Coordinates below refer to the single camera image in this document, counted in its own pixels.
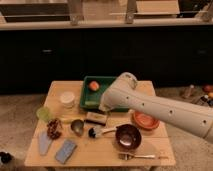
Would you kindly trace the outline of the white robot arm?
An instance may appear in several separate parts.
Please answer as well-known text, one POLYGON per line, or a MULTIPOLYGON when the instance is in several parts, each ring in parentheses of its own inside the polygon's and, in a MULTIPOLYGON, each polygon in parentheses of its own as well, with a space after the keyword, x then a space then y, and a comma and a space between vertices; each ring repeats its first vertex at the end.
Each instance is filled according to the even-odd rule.
POLYGON ((123 72, 101 95, 99 109, 108 112, 127 107, 213 143, 213 108, 149 96, 137 91, 136 86, 137 78, 123 72))

